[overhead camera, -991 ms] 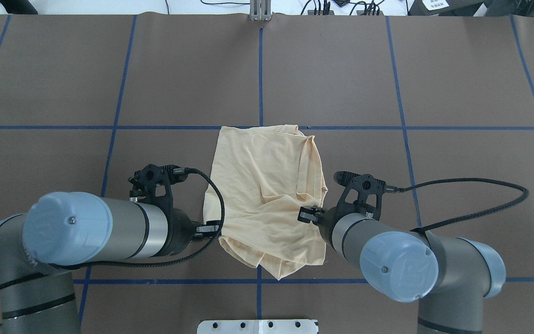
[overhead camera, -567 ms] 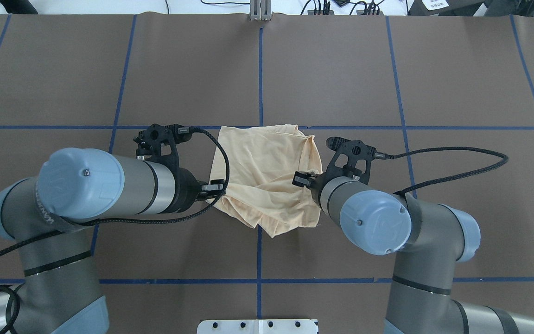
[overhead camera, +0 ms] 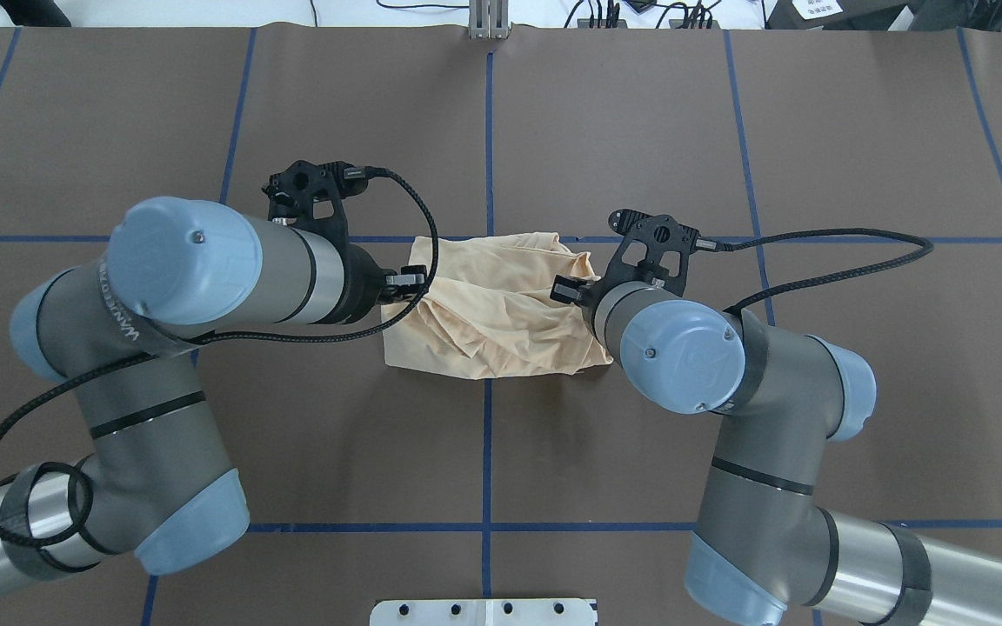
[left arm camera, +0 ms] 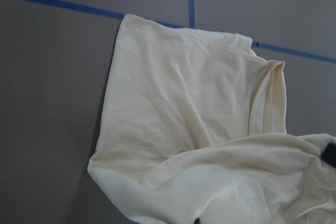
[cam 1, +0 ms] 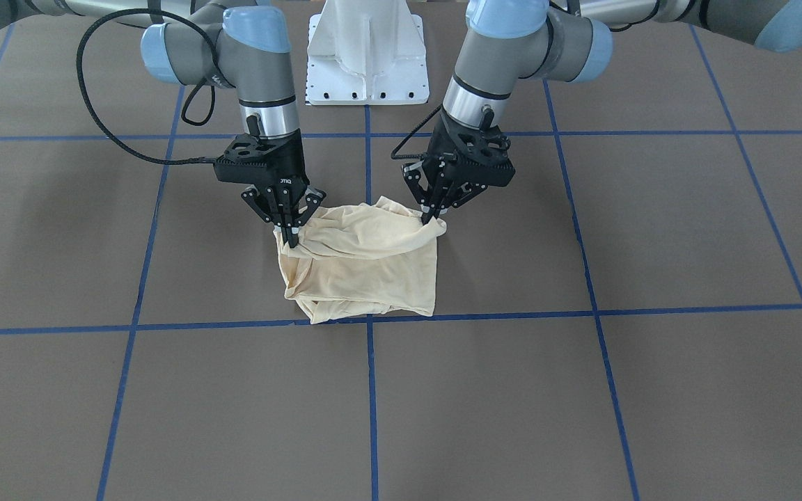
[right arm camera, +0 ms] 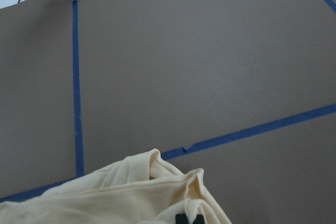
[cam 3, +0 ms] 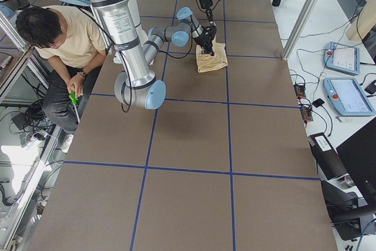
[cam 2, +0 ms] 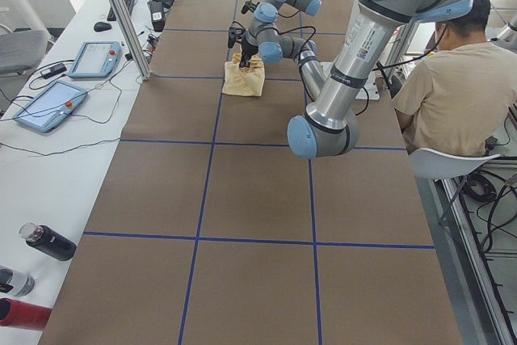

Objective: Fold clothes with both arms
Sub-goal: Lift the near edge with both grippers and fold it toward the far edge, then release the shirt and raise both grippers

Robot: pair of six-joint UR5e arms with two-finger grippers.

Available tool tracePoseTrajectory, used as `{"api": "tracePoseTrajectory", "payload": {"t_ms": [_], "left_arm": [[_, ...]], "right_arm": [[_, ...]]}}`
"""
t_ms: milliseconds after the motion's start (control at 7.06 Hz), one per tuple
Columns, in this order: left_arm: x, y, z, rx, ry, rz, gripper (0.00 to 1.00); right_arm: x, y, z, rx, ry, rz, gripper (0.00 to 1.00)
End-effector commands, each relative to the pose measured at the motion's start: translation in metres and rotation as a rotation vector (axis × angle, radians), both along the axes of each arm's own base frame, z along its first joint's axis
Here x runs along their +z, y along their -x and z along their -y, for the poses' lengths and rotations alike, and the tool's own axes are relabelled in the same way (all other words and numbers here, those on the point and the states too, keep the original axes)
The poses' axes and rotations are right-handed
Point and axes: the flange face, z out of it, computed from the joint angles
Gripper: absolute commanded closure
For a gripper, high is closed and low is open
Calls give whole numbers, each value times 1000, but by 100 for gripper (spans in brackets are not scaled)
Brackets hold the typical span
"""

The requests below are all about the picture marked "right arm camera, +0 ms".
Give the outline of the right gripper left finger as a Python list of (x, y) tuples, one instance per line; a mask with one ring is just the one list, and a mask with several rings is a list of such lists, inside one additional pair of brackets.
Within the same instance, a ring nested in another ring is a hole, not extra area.
[(183, 214), (176, 214), (175, 215), (175, 223), (176, 224), (189, 224), (188, 217), (186, 213)]

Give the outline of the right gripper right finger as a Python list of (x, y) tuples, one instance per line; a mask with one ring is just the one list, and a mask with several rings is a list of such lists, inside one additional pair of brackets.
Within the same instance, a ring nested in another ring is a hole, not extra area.
[(204, 224), (204, 217), (203, 215), (197, 214), (193, 224)]

